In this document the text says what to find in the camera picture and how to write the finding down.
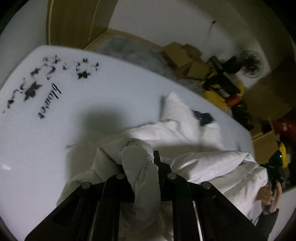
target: orange object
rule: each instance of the orange object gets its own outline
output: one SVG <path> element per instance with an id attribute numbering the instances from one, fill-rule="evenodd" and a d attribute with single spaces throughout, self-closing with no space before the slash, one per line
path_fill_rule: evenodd
<path id="1" fill-rule="evenodd" d="M 229 96 L 225 98 L 225 102 L 229 107 L 233 107 L 240 102 L 240 98 L 238 96 Z"/>

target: gray rug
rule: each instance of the gray rug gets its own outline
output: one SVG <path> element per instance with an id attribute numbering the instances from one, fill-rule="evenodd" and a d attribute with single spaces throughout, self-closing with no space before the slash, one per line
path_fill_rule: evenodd
<path id="1" fill-rule="evenodd" d="M 178 80 L 159 50 L 150 48 L 137 40 L 115 35 L 101 43 L 94 51 L 141 66 L 203 96 L 203 89 L 198 86 L 197 81 Z"/>

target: wooden cabinet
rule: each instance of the wooden cabinet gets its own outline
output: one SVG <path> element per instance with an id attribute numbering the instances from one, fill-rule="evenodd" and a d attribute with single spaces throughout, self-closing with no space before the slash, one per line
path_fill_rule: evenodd
<path id="1" fill-rule="evenodd" d="M 243 99 L 251 116 L 277 120 L 296 108 L 296 65 L 287 58 L 249 89 Z"/>
<path id="2" fill-rule="evenodd" d="M 118 0 L 49 0 L 47 44 L 84 48 L 108 27 Z"/>

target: white mattress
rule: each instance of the white mattress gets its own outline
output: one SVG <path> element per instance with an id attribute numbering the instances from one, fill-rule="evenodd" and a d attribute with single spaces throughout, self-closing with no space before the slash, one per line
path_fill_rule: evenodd
<path id="1" fill-rule="evenodd" d="M 7 101 L 15 89 L 34 82 L 30 72 L 42 66 L 45 56 L 61 59 L 46 79 L 40 70 L 34 98 L 24 102 L 16 91 L 10 109 Z M 91 75 L 78 80 L 73 62 L 88 58 Z M 69 70 L 62 70 L 67 63 Z M 53 97 L 44 119 L 38 117 L 44 100 Z M 67 146 L 95 140 L 123 129 L 159 121 L 161 99 L 175 92 L 192 109 L 210 112 L 218 121 L 227 150 L 253 154 L 249 132 L 230 116 L 186 88 L 147 70 L 104 55 L 82 50 L 42 46 L 15 69 L 0 90 L 0 216 L 19 240 L 55 207 L 65 183 L 92 163 L 76 163 Z"/>

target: floor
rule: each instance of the floor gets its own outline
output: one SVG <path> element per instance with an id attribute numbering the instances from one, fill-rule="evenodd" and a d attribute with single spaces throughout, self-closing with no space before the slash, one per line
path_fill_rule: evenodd
<path id="1" fill-rule="evenodd" d="M 86 50 L 105 54 L 141 66 L 203 96 L 203 89 L 195 80 L 177 79 L 161 54 L 161 47 L 120 31 L 107 31 L 86 47 Z"/>

